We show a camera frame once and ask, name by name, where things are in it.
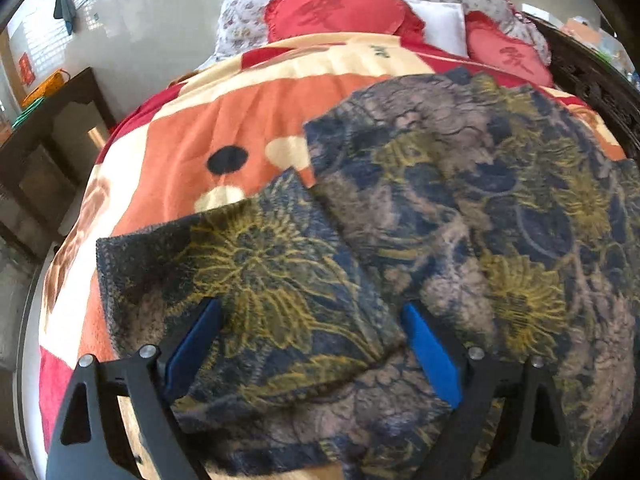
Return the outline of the dark wooden side table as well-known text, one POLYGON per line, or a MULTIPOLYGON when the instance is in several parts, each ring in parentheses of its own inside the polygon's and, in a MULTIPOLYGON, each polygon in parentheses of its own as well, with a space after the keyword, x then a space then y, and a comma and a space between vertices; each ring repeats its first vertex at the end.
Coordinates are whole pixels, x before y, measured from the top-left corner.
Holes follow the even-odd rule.
POLYGON ((14 203, 53 244, 61 244, 65 236, 52 214, 37 204, 22 187, 22 182, 28 175, 32 154, 43 152, 46 162, 54 167, 54 174, 61 177, 65 185, 73 190, 80 187, 79 171, 54 137, 55 119, 72 104, 96 108, 100 120, 94 128, 98 130, 100 140, 107 140, 115 130, 116 120, 96 71, 88 66, 71 76, 53 96, 36 105, 1 143, 1 205, 14 203))

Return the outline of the right red heart pillow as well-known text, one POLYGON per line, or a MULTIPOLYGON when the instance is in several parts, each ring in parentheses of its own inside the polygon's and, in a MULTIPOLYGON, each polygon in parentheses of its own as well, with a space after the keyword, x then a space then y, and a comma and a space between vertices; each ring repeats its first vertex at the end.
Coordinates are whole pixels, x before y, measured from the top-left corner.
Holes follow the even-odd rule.
POLYGON ((552 75, 536 50, 522 40, 506 36, 484 13, 472 11, 465 15, 465 35, 471 60, 540 86, 552 86, 552 75))

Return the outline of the left red heart pillow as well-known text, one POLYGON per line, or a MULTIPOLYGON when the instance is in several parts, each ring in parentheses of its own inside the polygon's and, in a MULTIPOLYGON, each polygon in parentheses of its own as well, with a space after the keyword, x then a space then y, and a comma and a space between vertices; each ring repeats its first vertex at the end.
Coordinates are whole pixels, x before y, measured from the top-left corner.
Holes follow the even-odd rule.
POLYGON ((270 42, 288 38, 363 32, 421 42, 425 23, 404 0, 270 0, 264 20, 270 42))

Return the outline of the dark cloth hanging on wall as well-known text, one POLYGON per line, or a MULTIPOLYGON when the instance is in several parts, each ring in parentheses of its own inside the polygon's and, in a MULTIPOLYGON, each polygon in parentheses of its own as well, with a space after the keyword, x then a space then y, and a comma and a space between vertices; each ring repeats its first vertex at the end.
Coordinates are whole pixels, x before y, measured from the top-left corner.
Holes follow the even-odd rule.
POLYGON ((72 36, 74 33, 76 15, 74 0, 55 0, 53 18, 64 22, 68 36, 72 36))

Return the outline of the red heart pillow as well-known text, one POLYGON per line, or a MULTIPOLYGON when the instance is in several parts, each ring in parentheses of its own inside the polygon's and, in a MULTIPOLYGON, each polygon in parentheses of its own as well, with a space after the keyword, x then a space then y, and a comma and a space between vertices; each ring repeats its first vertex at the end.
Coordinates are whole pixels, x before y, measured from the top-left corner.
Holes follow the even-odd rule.
POLYGON ((506 36, 484 13, 472 11, 465 15, 465 35, 471 60, 540 86, 552 86, 552 75, 536 50, 522 40, 506 36))
POLYGON ((264 20, 270 42, 288 38, 363 32, 421 42, 425 23, 404 0, 270 0, 264 20))

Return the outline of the navy gold floral shirt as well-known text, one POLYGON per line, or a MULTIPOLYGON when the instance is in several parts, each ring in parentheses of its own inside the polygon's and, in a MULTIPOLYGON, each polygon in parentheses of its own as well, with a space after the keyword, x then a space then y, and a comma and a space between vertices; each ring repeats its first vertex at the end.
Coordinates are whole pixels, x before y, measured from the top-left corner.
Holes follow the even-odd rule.
POLYGON ((120 358, 221 303, 174 406, 206 469, 409 478, 450 415, 400 326, 417 299, 464 344, 550 362, 590 477, 637 390, 637 164, 542 93, 465 70, 355 92, 305 138, 314 184, 285 168, 242 202, 96 245, 120 358))

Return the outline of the dark carved wooden furniture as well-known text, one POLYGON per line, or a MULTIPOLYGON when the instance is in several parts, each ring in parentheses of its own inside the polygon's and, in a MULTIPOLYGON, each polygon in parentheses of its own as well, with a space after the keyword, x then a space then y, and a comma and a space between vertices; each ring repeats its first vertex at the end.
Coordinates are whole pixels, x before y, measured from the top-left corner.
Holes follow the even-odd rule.
POLYGON ((525 16, 548 42, 554 82, 595 110, 625 154, 639 162, 639 91, 595 50, 533 15, 525 16))

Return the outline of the yellow bag on table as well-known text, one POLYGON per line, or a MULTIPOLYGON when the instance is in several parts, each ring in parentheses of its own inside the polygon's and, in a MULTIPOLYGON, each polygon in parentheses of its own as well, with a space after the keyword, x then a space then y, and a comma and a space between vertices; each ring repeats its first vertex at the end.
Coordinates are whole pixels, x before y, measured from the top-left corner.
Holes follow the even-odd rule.
POLYGON ((45 81, 43 81, 35 90, 32 90, 21 102, 21 107, 26 110, 33 102, 38 99, 45 99, 53 96, 60 90, 67 81, 70 80, 70 73, 66 70, 56 70, 45 81))

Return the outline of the white square pillow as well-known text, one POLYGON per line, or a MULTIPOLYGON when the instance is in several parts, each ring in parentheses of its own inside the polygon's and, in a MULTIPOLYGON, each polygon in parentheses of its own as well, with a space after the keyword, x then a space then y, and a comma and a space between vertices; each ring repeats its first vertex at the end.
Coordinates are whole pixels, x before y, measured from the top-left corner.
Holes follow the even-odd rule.
POLYGON ((399 33, 402 39, 422 42, 459 58, 467 58, 465 19, 460 3, 402 0, 409 8, 399 33))

